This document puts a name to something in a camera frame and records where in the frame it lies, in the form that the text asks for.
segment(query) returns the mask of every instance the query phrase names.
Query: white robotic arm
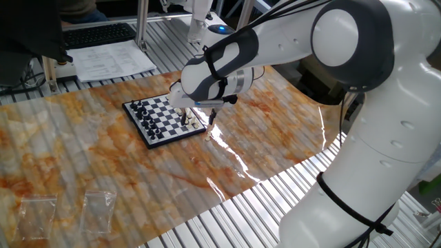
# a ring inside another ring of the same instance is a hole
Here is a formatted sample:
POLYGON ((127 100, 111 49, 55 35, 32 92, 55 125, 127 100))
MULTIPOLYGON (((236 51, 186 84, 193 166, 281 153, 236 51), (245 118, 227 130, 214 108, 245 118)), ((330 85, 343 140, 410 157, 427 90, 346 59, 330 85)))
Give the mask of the white robotic arm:
MULTIPOLYGON (((184 67, 170 103, 221 107, 230 103, 227 96, 251 87, 253 66, 314 54, 347 91, 366 92, 347 142, 321 181, 375 221, 441 141, 441 73, 426 60, 441 49, 440 40, 440 9, 431 0, 283 1, 238 32, 225 26, 207 32, 203 56, 184 67)), ((281 220, 278 246, 350 245, 368 226, 336 202, 315 184, 281 220)))

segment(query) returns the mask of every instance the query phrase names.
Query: marble-pattern mat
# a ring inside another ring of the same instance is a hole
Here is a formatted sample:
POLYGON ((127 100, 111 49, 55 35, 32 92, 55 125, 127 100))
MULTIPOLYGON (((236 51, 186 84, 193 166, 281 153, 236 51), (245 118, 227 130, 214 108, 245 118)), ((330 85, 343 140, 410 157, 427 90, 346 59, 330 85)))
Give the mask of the marble-pattern mat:
MULTIPOLYGON (((0 106, 0 226, 11 247, 136 247, 325 149, 339 106, 273 68, 207 133, 148 150, 121 104, 180 72, 0 106), (79 231, 86 190, 117 192, 109 234, 79 231), (23 195, 56 194, 49 240, 12 241, 23 195)), ((204 122, 209 111, 196 109, 204 122)))

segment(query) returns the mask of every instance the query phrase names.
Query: paper document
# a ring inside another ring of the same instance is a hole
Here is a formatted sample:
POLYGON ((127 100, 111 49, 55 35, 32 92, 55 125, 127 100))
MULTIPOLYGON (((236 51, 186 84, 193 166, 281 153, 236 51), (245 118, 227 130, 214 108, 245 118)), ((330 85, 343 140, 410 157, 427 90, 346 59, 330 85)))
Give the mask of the paper document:
POLYGON ((156 66, 134 41, 72 49, 76 75, 83 83, 113 79, 153 70, 156 66))

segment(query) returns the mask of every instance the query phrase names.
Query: keyboard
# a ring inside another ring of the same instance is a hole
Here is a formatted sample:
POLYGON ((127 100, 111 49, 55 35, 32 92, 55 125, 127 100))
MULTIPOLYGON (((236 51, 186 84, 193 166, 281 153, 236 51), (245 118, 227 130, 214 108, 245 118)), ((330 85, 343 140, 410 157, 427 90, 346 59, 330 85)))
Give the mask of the keyboard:
POLYGON ((129 41, 135 36, 135 31, 127 23, 116 23, 63 32, 66 50, 129 41))

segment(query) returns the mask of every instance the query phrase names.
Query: clear plastic bag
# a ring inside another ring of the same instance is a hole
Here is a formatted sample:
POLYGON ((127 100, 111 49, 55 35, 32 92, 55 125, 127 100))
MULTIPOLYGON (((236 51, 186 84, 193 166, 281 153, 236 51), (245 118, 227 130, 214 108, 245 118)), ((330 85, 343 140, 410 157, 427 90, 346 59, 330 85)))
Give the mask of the clear plastic bag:
POLYGON ((115 201, 115 192, 86 191, 80 231, 91 234, 110 233, 115 201))
POLYGON ((54 221, 57 195, 24 196, 14 241, 49 239, 54 221))

